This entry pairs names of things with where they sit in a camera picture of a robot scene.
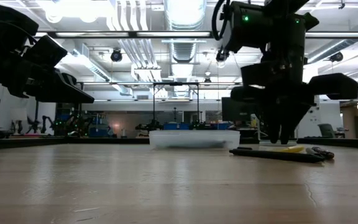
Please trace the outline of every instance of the white plastic bin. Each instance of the white plastic bin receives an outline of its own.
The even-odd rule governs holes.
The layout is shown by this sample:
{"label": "white plastic bin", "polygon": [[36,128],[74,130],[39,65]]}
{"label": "white plastic bin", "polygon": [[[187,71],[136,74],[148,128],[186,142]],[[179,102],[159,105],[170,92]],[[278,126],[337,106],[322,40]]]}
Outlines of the white plastic bin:
{"label": "white plastic bin", "polygon": [[151,131],[150,145],[157,148],[226,148],[240,145],[239,131],[166,130]]}

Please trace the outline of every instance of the computer monitor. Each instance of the computer monitor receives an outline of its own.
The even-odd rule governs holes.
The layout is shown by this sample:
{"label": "computer monitor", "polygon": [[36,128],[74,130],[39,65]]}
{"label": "computer monitor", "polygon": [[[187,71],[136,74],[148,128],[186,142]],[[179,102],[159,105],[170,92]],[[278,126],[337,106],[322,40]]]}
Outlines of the computer monitor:
{"label": "computer monitor", "polygon": [[252,103],[244,103],[232,100],[230,97],[222,97],[222,119],[223,121],[251,121],[254,113]]}

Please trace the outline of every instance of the chair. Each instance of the chair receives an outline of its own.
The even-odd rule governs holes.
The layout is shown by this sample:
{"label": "chair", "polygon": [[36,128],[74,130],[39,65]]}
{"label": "chair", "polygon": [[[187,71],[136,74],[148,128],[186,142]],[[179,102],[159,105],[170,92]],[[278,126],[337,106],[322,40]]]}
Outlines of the chair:
{"label": "chair", "polygon": [[318,127],[321,131],[321,136],[323,138],[335,138],[335,132],[333,126],[330,124],[319,124]]}

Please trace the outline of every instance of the wooden table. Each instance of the wooden table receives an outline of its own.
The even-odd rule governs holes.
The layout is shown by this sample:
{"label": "wooden table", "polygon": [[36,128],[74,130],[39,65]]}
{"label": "wooden table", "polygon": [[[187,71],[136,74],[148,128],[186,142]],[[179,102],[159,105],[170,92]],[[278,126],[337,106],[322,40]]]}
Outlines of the wooden table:
{"label": "wooden table", "polygon": [[358,149],[302,164],[222,149],[0,150],[0,223],[357,223]]}

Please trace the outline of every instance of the yellow object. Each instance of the yellow object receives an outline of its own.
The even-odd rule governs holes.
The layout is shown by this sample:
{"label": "yellow object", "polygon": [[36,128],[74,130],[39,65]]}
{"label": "yellow object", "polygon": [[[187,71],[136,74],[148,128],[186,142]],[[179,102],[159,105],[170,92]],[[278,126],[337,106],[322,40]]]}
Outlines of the yellow object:
{"label": "yellow object", "polygon": [[293,152],[293,153],[297,153],[297,152],[302,151],[304,148],[305,147],[303,147],[303,146],[291,146],[291,147],[288,147],[288,148],[285,148],[285,149],[277,150],[276,152]]}

